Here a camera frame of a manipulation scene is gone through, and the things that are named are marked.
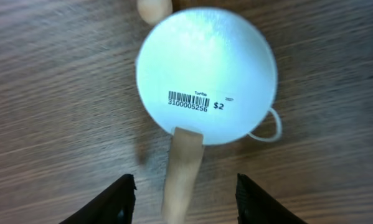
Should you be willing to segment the white wooden rattle drum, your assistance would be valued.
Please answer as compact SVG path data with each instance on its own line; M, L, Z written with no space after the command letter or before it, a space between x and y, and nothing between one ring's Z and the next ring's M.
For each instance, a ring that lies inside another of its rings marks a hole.
M136 82L153 120L171 134L162 205L167 223L183 223L204 148L254 129L273 109L278 72L271 48L255 26L214 7L173 12L171 1L138 1L153 26L136 58Z

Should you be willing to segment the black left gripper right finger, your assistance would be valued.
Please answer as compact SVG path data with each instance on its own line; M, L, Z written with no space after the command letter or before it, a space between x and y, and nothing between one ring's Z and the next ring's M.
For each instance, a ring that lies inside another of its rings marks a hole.
M245 174L237 174L238 224L306 224Z

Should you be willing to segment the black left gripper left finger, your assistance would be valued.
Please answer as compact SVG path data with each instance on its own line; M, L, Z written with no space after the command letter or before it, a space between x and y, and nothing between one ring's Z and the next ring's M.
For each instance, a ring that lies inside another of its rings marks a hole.
M135 190L134 176L122 175L60 224L132 224Z

